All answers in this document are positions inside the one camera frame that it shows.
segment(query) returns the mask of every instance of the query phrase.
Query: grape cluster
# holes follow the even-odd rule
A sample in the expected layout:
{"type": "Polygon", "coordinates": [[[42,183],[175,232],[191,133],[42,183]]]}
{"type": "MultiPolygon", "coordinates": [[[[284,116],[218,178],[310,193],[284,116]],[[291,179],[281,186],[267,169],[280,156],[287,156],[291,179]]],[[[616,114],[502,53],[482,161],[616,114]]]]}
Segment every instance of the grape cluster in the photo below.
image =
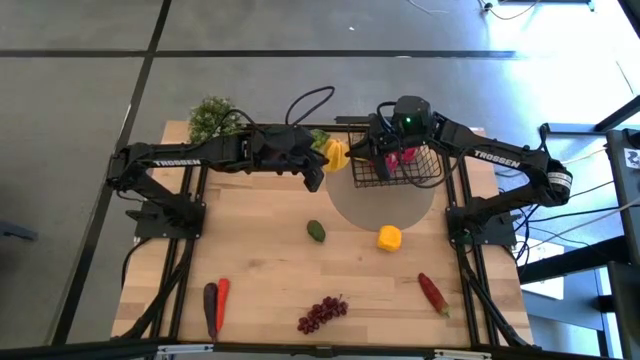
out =
{"type": "Polygon", "coordinates": [[[302,331],[305,335],[312,333],[320,328],[320,324],[326,324],[333,318],[347,315],[348,308],[349,304],[345,301],[327,296],[322,300],[322,304],[313,305],[307,316],[298,320],[298,331],[302,331]]]}

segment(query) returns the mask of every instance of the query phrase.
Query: black robotic arm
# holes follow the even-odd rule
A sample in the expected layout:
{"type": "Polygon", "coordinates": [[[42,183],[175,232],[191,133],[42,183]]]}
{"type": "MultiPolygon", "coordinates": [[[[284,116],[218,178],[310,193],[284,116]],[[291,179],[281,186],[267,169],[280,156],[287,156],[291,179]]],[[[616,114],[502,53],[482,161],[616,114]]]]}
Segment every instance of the black robotic arm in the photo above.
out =
{"type": "MultiPolygon", "coordinates": [[[[473,197],[464,207],[451,209],[453,221],[459,222],[453,228],[478,232],[494,216],[526,205],[552,207],[569,200],[571,173],[542,149],[517,147],[476,135],[468,127],[432,112],[430,104],[416,96],[403,96],[395,103],[384,104],[394,106],[393,116],[386,119],[380,111],[369,115],[367,135],[348,154],[370,160],[380,179],[389,179],[391,175],[384,160],[387,154],[423,145],[445,158],[455,157],[459,161],[470,156],[522,171],[529,178],[529,183],[519,188],[488,199],[473,197]]],[[[445,179],[435,184],[414,185],[432,188],[445,179]]]]}
{"type": "Polygon", "coordinates": [[[147,174],[148,169],[208,166],[227,173],[301,173],[307,189],[315,192],[328,160],[311,148],[312,143],[309,130],[293,125],[255,128],[197,145],[136,143],[112,157],[107,183],[117,192],[135,191],[147,200],[141,210],[127,211],[138,222],[136,236],[196,238],[206,205],[170,192],[147,174]]]}

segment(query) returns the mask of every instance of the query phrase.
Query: gray floor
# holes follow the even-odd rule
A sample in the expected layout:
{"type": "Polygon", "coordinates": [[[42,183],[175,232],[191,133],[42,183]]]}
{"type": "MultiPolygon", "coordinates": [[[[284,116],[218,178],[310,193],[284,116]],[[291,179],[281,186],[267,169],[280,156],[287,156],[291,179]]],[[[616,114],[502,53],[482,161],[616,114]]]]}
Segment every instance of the gray floor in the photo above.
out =
{"type": "MultiPolygon", "coordinates": [[[[596,13],[586,5],[543,5],[510,22],[484,19],[472,0],[420,3],[440,12],[426,14],[404,1],[382,0],[174,1],[160,48],[518,50],[523,58],[157,59],[131,141],[158,141],[166,120],[186,119],[206,94],[232,97],[256,120],[282,121],[295,97],[331,84],[336,96],[309,122],[365,114],[381,101],[418,94],[437,111],[485,127],[493,137],[537,144],[540,123],[597,122],[640,89],[640,74],[632,66],[637,39],[620,21],[615,2],[600,0],[596,13]]],[[[160,5],[160,0],[55,5],[5,0],[0,48],[144,49],[160,5]]],[[[508,15],[523,6],[498,10],[508,15]]],[[[40,233],[36,243],[0,242],[0,347],[46,341],[140,65],[140,59],[0,59],[0,163],[5,169],[0,218],[40,233]]],[[[564,160],[602,141],[552,139],[549,147],[564,160]]],[[[611,176],[601,156],[570,170],[575,191],[611,176]]],[[[501,180],[501,186],[519,181],[501,180]]],[[[538,216],[610,206],[615,194],[609,187],[574,200],[538,216]]],[[[109,336],[121,261],[131,246],[133,223],[124,215],[131,207],[112,201],[73,342],[109,336]]],[[[559,231],[570,223],[547,228],[559,231]]],[[[571,235],[595,242],[620,233],[619,219],[612,218],[571,235]]],[[[536,342],[545,348],[593,351],[545,335],[579,330],[558,330],[561,326],[543,319],[532,324],[536,342]]]]}

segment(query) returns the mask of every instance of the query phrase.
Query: red pepper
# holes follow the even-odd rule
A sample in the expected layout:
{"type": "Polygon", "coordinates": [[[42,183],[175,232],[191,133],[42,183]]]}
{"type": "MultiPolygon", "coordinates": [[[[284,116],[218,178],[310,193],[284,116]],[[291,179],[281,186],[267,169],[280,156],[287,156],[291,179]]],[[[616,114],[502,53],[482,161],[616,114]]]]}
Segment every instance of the red pepper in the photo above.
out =
{"type": "Polygon", "coordinates": [[[418,274],[418,282],[422,288],[422,292],[427,297],[431,305],[436,309],[440,315],[450,317],[449,304],[444,300],[440,290],[433,284],[433,281],[429,279],[425,274],[418,274]]]}

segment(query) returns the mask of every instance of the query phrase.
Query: yellow bell pepper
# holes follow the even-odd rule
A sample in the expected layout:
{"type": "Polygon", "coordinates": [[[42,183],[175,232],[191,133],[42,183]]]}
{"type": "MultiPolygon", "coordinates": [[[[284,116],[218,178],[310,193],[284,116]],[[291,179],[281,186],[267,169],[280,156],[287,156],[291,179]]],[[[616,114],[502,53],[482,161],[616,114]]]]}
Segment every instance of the yellow bell pepper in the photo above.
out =
{"type": "Polygon", "coordinates": [[[329,163],[324,166],[324,171],[335,172],[349,163],[349,158],[345,154],[349,151],[347,144],[337,139],[329,139],[324,148],[324,156],[329,163]]]}
{"type": "Polygon", "coordinates": [[[378,233],[378,247],[390,252],[400,249],[402,245],[402,232],[395,226],[385,225],[378,233]]]}

